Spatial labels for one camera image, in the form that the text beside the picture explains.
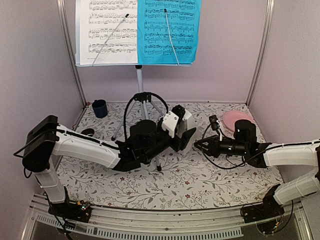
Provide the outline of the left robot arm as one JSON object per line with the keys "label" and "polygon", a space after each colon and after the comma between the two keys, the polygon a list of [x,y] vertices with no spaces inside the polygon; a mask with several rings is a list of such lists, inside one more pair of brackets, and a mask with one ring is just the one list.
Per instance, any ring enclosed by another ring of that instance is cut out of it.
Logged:
{"label": "left robot arm", "polygon": [[52,156],[73,157],[102,165],[118,172],[129,172],[148,165],[168,148],[186,154],[196,138],[197,127],[192,116],[167,113],[159,122],[149,119],[130,127],[125,141],[104,141],[75,132],[49,115],[27,135],[26,144],[13,153],[22,159],[25,171],[33,173],[49,202],[63,216],[74,213],[68,192],[52,166]]}

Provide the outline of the white sheet music page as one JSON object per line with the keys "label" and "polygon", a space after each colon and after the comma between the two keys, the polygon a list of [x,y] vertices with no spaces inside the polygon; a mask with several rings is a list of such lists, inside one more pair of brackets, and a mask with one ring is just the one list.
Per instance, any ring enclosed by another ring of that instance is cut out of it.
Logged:
{"label": "white sheet music page", "polygon": [[75,45],[78,67],[138,63],[138,1],[77,0]]}

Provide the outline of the blue sheet music page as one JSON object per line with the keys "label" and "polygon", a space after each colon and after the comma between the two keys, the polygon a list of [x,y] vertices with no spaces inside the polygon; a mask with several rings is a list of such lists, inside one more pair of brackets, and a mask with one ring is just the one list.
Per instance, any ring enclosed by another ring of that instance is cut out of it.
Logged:
{"label": "blue sheet music page", "polygon": [[197,54],[200,0],[140,0],[137,59],[141,65],[191,65]]}

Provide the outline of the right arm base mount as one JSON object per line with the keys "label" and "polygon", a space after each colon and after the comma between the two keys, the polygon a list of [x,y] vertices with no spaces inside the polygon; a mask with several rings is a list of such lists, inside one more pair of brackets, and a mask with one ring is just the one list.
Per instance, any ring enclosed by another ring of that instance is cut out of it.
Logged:
{"label": "right arm base mount", "polygon": [[273,218],[273,220],[257,223],[257,230],[265,235],[273,235],[280,232],[283,228],[280,225],[283,223],[285,210],[280,206],[272,208],[266,204],[244,204],[240,209],[240,215],[245,223],[253,223],[262,220]]}

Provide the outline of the white perforated music stand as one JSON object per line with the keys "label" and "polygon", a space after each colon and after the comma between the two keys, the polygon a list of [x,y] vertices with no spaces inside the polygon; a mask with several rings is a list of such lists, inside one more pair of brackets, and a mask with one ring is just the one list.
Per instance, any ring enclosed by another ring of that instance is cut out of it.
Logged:
{"label": "white perforated music stand", "polygon": [[[135,67],[136,73],[137,73],[138,92],[128,101],[123,114],[124,114],[124,116],[127,116],[128,113],[135,106],[135,104],[139,103],[140,107],[141,107],[141,116],[142,116],[141,120],[151,120],[149,113],[148,113],[147,105],[152,103],[153,98],[156,97],[156,94],[153,92],[144,91],[142,66],[138,62],[136,64],[134,64],[133,66]],[[165,114],[169,111],[171,111],[171,109],[166,108],[165,111],[160,112],[160,114],[159,114],[160,119],[157,121],[154,121],[154,122],[158,123],[165,116]],[[133,126],[133,125],[127,124],[126,118],[123,118],[118,126],[119,130],[123,130],[124,141],[130,135],[130,127],[131,126]],[[112,138],[111,142],[115,142],[115,141],[117,141],[117,140],[115,138]]]}

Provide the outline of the white metronome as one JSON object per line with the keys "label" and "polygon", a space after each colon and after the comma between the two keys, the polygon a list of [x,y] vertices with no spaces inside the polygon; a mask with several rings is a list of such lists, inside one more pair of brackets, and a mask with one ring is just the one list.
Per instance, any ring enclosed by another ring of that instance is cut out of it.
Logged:
{"label": "white metronome", "polygon": [[182,118],[182,121],[176,127],[177,129],[176,136],[179,138],[182,138],[182,135],[184,132],[191,130],[193,128],[195,128],[195,132],[193,133],[190,140],[186,144],[186,147],[179,151],[182,155],[186,155],[192,149],[193,144],[196,140],[196,137],[198,136],[198,130],[197,130],[195,119],[193,118],[192,114],[188,110],[185,110],[185,114]]}

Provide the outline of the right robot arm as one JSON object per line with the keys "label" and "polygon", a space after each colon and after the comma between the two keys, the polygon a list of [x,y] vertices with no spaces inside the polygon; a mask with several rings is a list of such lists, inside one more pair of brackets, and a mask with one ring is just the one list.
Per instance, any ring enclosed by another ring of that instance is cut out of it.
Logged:
{"label": "right robot arm", "polygon": [[320,141],[318,139],[298,143],[260,143],[257,141],[256,125],[249,120],[237,120],[233,138],[225,137],[217,121],[210,120],[210,128],[217,135],[195,142],[206,159],[220,155],[241,156],[243,163],[254,168],[266,169],[274,166],[310,166],[313,169],[287,183],[271,187],[262,199],[258,213],[269,218],[278,207],[320,190]]}

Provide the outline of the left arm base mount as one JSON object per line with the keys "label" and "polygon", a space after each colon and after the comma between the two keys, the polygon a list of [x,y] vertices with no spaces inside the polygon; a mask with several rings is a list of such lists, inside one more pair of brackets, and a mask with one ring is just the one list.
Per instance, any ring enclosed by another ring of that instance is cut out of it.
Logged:
{"label": "left arm base mount", "polygon": [[92,208],[89,203],[83,201],[80,201],[80,204],[74,202],[50,203],[48,213],[64,220],[88,223]]}

